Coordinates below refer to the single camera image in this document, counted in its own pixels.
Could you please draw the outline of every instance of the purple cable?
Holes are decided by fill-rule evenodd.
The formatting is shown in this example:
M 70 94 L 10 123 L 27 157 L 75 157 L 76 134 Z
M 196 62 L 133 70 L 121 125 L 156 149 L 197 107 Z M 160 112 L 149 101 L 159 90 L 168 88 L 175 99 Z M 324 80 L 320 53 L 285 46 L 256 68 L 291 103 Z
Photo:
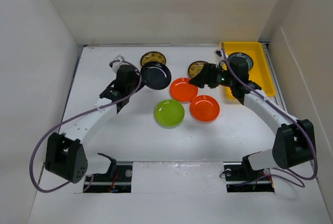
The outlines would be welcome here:
M 264 96 L 261 95 L 260 93 L 258 93 L 257 91 L 255 91 L 253 88 L 251 88 L 250 86 L 246 85 L 242 80 L 240 80 L 237 75 L 234 73 L 234 71 L 231 69 L 230 67 L 230 64 L 227 60 L 227 57 L 226 57 L 226 54 L 225 54 L 225 49 L 224 49 L 224 42 L 222 42 L 222 53 L 223 53 L 223 57 L 224 57 L 224 62 L 225 64 L 227 65 L 227 68 L 228 70 L 230 71 L 230 73 L 233 75 L 233 77 L 240 83 L 242 84 L 244 87 L 246 87 L 249 91 L 252 91 L 253 93 L 255 93 L 259 98 L 261 98 L 262 100 L 264 100 Z M 271 108 L 273 108 L 274 110 L 276 110 L 277 112 L 279 112 L 281 115 L 283 115 L 285 118 L 287 118 L 290 122 L 292 122 L 296 127 L 297 129 L 303 134 L 303 136 L 305 137 L 306 141 L 308 142 L 308 145 L 310 147 L 310 150 L 311 150 L 311 154 L 312 154 L 312 157 L 313 157 L 313 164 L 314 164 L 314 169 L 313 169 L 313 175 L 310 176 L 310 177 L 304 177 L 304 176 L 301 176 L 297 173 L 295 173 L 294 171 L 292 171 L 291 169 L 287 169 L 290 173 L 288 173 L 287 171 L 284 171 L 284 170 L 281 170 L 281 169 L 277 169 L 275 168 L 276 170 L 279 170 L 281 172 L 284 172 L 284 173 L 287 173 L 291 176 L 293 176 L 294 178 L 296 178 L 297 180 L 299 180 L 299 178 L 303 179 L 303 180 L 313 180 L 317 177 L 317 173 L 318 173 L 318 161 L 317 161 L 317 156 L 316 156 L 316 151 L 314 149 L 314 146 L 308 136 L 308 134 L 303 130 L 303 128 L 294 120 L 292 119 L 289 115 L 287 115 L 285 112 L 281 111 L 277 106 L 275 106 L 273 103 L 271 103 L 270 101 L 265 101 Z M 284 177 L 281 177 L 281 176 L 278 176 L 278 175 L 265 175 L 265 176 L 262 176 L 262 177 L 259 177 L 257 178 L 256 180 L 254 181 L 258 181 L 262 178 L 265 178 L 267 176 L 275 176 L 275 177 L 279 177 L 279 178 L 283 178 L 289 182 L 291 182 L 290 180 L 284 178 Z
M 93 184 L 93 181 L 94 181 L 94 175 L 91 175 L 90 177 L 91 177 L 90 182 L 89 182 L 89 184 L 83 189 L 83 192 L 87 191 L 88 188 L 90 188 L 90 186 Z
M 112 62 L 110 62 L 109 65 L 112 65 L 112 64 L 117 63 L 117 62 L 119 62 L 119 61 L 120 61 L 120 60 L 113 60 Z M 123 60 L 122 62 L 123 62 L 123 63 L 126 63 L 126 64 L 129 64 L 129 65 L 132 65 L 132 66 L 137 70 L 137 72 L 140 74 L 139 69 L 138 69 L 137 67 L 135 67 L 133 64 L 129 63 L 128 61 L 124 61 L 124 60 Z M 139 76 L 139 84 L 137 85 L 137 87 L 135 88 L 135 90 L 134 90 L 131 94 L 129 94 L 128 96 L 125 96 L 124 98 L 122 98 L 122 99 L 120 99 L 120 100 L 114 101 L 114 102 L 109 103 L 109 104 L 106 104 L 106 105 L 102 105 L 102 106 L 99 107 L 99 109 L 109 107 L 109 106 L 111 106 L 111 105 L 114 105 L 114 104 L 120 103 L 120 102 L 122 102 L 122 101 L 127 100 L 128 98 L 130 98 L 130 97 L 131 97 L 132 95 L 134 95 L 135 92 L 140 88 L 141 81 L 142 81 L 142 78 L 141 78 L 141 75 L 140 75 L 140 76 Z M 68 182 L 65 182 L 64 184 L 62 184 L 62 185 L 60 185 L 60 186 L 57 186 L 56 188 L 45 190 L 45 189 L 40 188 L 40 186 L 39 186 L 38 183 L 36 182 L 35 177 L 34 177 L 34 175 L 33 175 L 33 162 L 34 162 L 34 160 L 35 160 L 35 156 L 36 156 L 36 153 L 37 153 L 38 149 L 40 148 L 40 146 L 42 145 L 42 143 L 45 141 L 46 137 L 48 137 L 53 131 L 55 131 L 55 130 L 56 130 L 57 128 L 59 128 L 60 126 L 66 124 L 66 123 L 69 123 L 70 121 L 75 120 L 75 119 L 77 119 L 77 118 L 79 118 L 79 117 L 81 117 L 81 116 L 84 116 L 84 115 L 90 114 L 90 113 L 92 113 L 92 112 L 95 112 L 95 111 L 97 111 L 97 110 L 98 110 L 98 108 L 90 109 L 90 110 L 88 110 L 88 111 L 86 111 L 86 112 L 80 113 L 80 114 L 78 114 L 78 115 L 76 115 L 76 116 L 73 116 L 73 117 L 67 119 L 66 121 L 63 121 L 63 122 L 61 122 L 61 123 L 55 125 L 55 126 L 52 127 L 51 129 L 49 129 L 49 130 L 48 130 L 48 131 L 42 136 L 42 138 L 38 141 L 38 143 L 37 143 L 35 149 L 34 149 L 33 152 L 32 152 L 32 155 L 31 155 L 31 158 L 30 158 L 30 163 L 29 163 L 29 175 L 30 175 L 30 179 L 31 179 L 32 184 L 34 185 L 34 187 L 35 187 L 38 191 L 40 191 L 40 192 L 42 192 L 42 193 L 50 193 L 50 192 L 54 192 L 54 191 L 56 191 L 56 190 L 58 190 L 58 189 L 61 189 L 63 186 L 66 186 L 67 184 L 70 183 L 70 181 L 68 181 Z

